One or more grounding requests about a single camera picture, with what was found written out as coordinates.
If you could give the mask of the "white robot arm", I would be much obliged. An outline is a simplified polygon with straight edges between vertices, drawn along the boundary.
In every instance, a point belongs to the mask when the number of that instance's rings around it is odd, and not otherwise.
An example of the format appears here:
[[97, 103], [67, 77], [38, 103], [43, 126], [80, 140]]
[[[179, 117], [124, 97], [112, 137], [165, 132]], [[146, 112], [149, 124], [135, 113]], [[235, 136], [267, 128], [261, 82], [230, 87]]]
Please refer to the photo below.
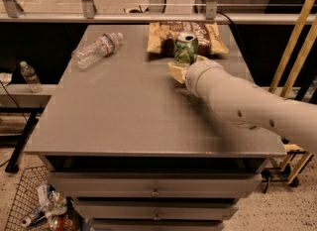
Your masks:
[[167, 66], [176, 81], [223, 119], [265, 128], [317, 154], [317, 105], [276, 96], [205, 57]]

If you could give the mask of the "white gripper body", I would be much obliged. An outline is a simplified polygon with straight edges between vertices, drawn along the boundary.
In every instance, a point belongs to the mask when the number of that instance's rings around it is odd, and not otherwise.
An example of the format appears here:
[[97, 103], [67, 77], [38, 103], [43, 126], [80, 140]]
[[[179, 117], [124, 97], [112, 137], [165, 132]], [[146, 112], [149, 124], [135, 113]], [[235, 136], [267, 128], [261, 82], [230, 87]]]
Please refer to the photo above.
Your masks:
[[205, 97], [218, 81], [226, 78], [228, 73], [214, 60], [198, 60], [185, 74], [185, 85], [196, 97]]

